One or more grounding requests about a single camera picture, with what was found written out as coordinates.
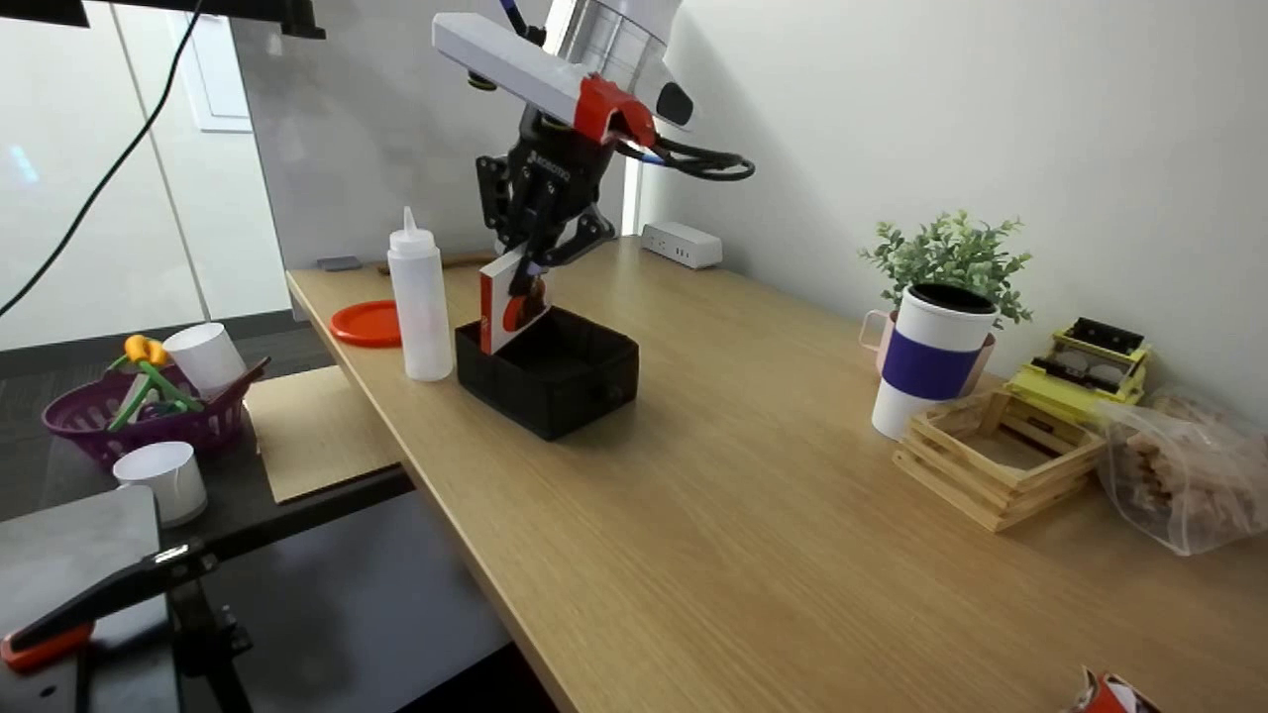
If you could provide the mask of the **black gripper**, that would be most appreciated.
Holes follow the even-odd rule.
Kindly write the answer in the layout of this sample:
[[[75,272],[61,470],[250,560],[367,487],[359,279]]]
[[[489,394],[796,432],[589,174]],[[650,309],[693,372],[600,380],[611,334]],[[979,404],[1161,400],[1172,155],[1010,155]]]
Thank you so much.
[[[565,122],[526,110],[514,145],[477,158],[481,215],[495,250],[518,250],[514,292],[530,298],[543,272],[613,236],[600,210],[611,152]]]

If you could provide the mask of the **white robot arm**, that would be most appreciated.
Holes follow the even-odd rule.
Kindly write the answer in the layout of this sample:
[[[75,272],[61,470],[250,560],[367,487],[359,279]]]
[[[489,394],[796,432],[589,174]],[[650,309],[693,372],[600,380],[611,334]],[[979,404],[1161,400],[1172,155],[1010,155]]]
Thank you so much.
[[[506,292],[526,298],[543,272],[606,243],[600,182],[623,143],[655,145],[655,122],[687,127],[693,100],[663,62],[678,0],[578,0],[551,48],[514,0],[502,17],[435,11],[431,48],[481,90],[523,103],[502,158],[481,155],[482,227],[514,255]]]

